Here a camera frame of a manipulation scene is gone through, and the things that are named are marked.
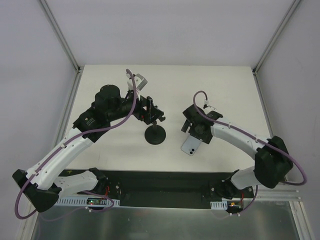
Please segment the black phone stand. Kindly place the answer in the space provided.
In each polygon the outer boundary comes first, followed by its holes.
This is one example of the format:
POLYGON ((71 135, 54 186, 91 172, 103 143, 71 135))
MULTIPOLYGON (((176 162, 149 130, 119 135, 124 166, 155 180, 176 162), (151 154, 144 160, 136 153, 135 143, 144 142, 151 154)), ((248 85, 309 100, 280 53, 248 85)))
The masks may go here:
POLYGON ((157 121, 153 122, 144 132, 145 140, 151 145, 159 145, 166 139, 165 129, 157 124, 157 121))

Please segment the light blue smartphone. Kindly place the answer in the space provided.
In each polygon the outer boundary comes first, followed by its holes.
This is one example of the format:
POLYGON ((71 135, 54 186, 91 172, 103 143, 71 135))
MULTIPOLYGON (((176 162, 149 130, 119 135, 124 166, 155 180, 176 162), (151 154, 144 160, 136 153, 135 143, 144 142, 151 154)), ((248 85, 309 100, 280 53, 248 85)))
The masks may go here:
POLYGON ((189 135, 186 140, 184 141, 184 143, 181 146, 181 150, 189 155, 189 156, 193 156, 195 154, 195 152, 197 151, 197 149, 199 148, 199 146, 201 145, 202 141, 189 135))

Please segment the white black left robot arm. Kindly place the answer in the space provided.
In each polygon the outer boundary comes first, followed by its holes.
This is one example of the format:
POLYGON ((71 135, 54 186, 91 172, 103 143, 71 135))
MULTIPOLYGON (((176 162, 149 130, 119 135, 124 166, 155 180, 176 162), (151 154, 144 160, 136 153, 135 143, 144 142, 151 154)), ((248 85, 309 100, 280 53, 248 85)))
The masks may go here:
POLYGON ((131 89, 121 97, 115 85, 104 85, 95 95, 91 107, 73 123, 71 130, 51 152, 28 170, 18 169, 12 177, 39 213, 50 209, 66 196, 88 191, 96 195, 107 192, 108 181, 102 171, 90 168, 82 173, 61 177, 62 171, 84 150, 112 129, 111 123, 134 116, 146 125, 165 120, 164 112, 150 96, 138 97, 131 89))

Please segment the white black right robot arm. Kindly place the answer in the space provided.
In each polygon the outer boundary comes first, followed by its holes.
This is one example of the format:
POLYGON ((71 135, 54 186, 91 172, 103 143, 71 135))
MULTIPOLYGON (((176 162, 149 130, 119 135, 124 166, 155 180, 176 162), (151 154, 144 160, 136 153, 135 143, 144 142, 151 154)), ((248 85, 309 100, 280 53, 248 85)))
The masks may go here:
POLYGON ((250 138, 232 128, 222 114, 212 110, 203 117, 204 111, 196 110, 194 105, 182 114, 186 120, 181 130, 189 134, 181 146, 184 153, 192 156, 201 143, 209 144, 212 138, 218 138, 242 150, 254 160, 254 166, 235 170, 228 178, 213 186, 221 198, 231 200, 241 194, 243 189, 256 185, 273 189, 294 166, 283 155, 288 150, 278 136, 263 138, 262 142, 258 142, 256 137, 250 138))

